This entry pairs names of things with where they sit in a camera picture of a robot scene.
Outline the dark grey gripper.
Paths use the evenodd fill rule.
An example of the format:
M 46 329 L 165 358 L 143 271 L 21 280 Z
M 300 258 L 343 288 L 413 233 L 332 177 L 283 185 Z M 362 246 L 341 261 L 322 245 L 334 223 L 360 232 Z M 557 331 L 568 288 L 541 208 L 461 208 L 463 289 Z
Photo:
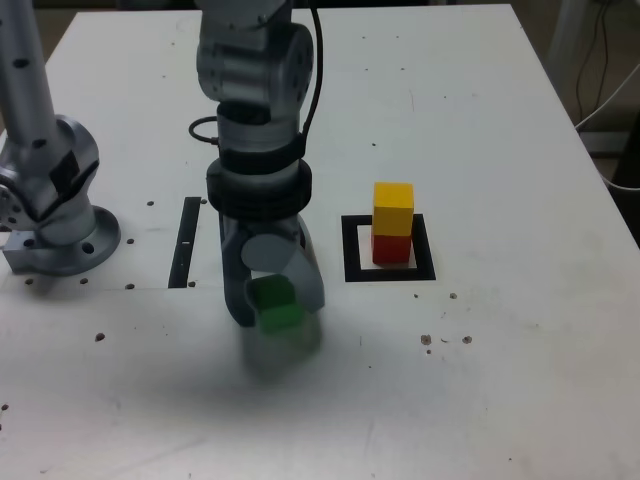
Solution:
M 286 279 L 288 284 L 276 287 L 276 295 L 291 293 L 309 313 L 325 305 L 324 284 L 313 244 L 299 217 L 247 222 L 220 213 L 219 230 L 225 302 L 240 326 L 255 325 L 252 307 L 258 309 L 260 300 L 273 298 L 260 288 L 267 287 L 270 280 L 278 282 L 278 277 Z M 251 272 L 266 273 L 266 276 L 251 279 Z

